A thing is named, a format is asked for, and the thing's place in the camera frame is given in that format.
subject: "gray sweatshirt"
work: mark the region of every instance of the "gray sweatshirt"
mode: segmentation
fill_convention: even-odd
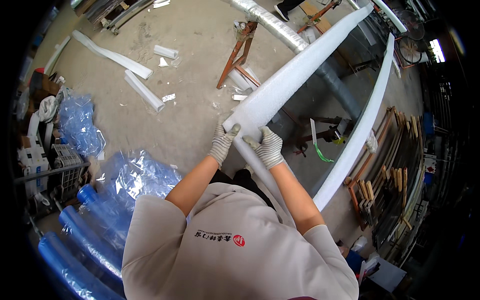
[[[358,283],[326,225],[303,236],[237,185],[212,183],[192,209],[137,199],[122,263],[128,300],[356,300]]]

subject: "plastic crate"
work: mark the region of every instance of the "plastic crate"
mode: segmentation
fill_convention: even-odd
[[[54,168],[63,168],[74,165],[81,165],[83,160],[78,153],[70,146],[70,144],[52,144],[52,149],[55,150],[58,157],[55,158]],[[75,188],[75,183],[80,180],[84,168],[76,168],[70,171],[65,171],[61,174],[61,185],[63,193],[69,192]]]

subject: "black pants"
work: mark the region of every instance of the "black pants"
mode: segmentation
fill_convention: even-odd
[[[283,0],[282,3],[277,5],[277,7],[283,12],[288,12],[299,6],[304,1],[305,0]]]
[[[250,174],[250,171],[248,171],[247,169],[241,169],[240,171],[237,171],[233,179],[228,177],[222,171],[217,170],[212,180],[210,180],[210,183],[214,183],[214,182],[223,182],[227,184],[239,185],[259,195],[260,198],[262,198],[269,207],[275,209],[273,207],[272,202],[267,197],[267,195],[265,195],[264,192],[262,192],[262,190],[258,188],[258,185],[253,181],[252,175]]]

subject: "hand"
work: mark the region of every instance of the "hand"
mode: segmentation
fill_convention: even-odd
[[[267,170],[284,161],[280,153],[282,150],[282,139],[273,133],[267,126],[258,128],[262,132],[262,143],[259,144],[251,136],[245,135],[242,139],[252,147],[257,156],[263,161]]]
[[[225,122],[232,113],[233,111],[229,111],[218,117],[215,133],[213,134],[212,150],[208,152],[208,155],[216,160],[219,168],[227,157],[228,149],[230,149],[230,145],[232,145],[233,138],[237,136],[241,128],[240,124],[235,124],[229,132],[225,133],[223,130],[223,122]]]

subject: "shoe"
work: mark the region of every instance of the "shoe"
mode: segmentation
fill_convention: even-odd
[[[288,13],[287,12],[283,12],[281,11],[277,5],[274,5],[273,6],[276,10],[276,12],[285,20],[285,21],[290,21],[290,19],[288,18]]]
[[[249,164],[246,164],[243,168],[247,169],[250,172],[250,175],[253,175],[254,171],[253,171],[252,167],[250,167]]]

